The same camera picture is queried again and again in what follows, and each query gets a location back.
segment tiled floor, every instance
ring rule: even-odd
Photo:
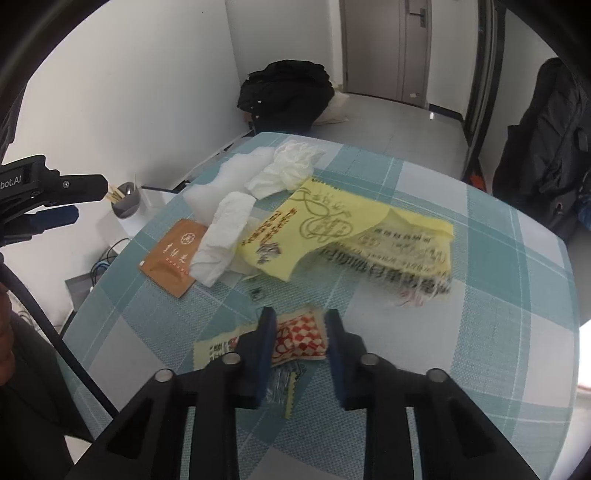
[[[348,122],[315,125],[309,136],[407,160],[456,179],[462,175],[467,144],[459,121],[362,95],[350,96],[346,112]]]

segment blue and white tablecloth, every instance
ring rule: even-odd
[[[288,138],[259,134],[225,160]],[[226,273],[212,288],[195,283],[177,300],[138,264],[177,220],[191,217],[178,195],[107,270],[67,330],[66,343],[121,408],[156,370],[192,370],[196,340],[256,321],[265,305],[278,313],[306,303],[337,308],[345,328],[360,334],[369,351],[403,369],[448,371],[538,476],[548,478],[569,426],[579,358],[579,312],[563,242],[517,210],[450,177],[359,148],[307,140],[326,150],[314,173],[325,182],[453,224],[448,298],[402,306],[354,272],[304,259],[289,283]],[[195,183],[211,181],[220,163]],[[258,201],[255,214],[264,217],[288,195]],[[276,407],[238,413],[242,479],[363,477],[365,415],[338,407],[325,362],[307,365],[291,420]],[[64,365],[63,370],[98,435],[109,416]]]

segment brown sachet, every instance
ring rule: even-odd
[[[195,279],[189,264],[207,227],[192,220],[179,220],[146,255],[139,269],[174,297],[180,298]]]

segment pen holder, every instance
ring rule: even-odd
[[[126,194],[129,188],[131,188],[131,193]],[[116,203],[112,203],[111,208],[117,218],[129,218],[138,211],[141,201],[139,190],[135,188],[135,185],[131,181],[119,185],[119,190],[125,194],[125,197]]]

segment snack wrapper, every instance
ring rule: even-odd
[[[238,246],[251,266],[288,281],[307,253],[380,223],[389,205],[308,179]]]
[[[216,358],[233,352],[238,344],[240,335],[256,330],[256,323],[239,325],[231,332],[220,333],[219,335],[193,344],[193,370],[201,370]]]
[[[288,281],[309,252],[347,252],[417,278],[449,279],[453,225],[307,180],[238,247],[244,260]]]
[[[277,338],[271,360],[274,367],[291,360],[324,360],[327,348],[322,309],[305,307],[277,317]]]

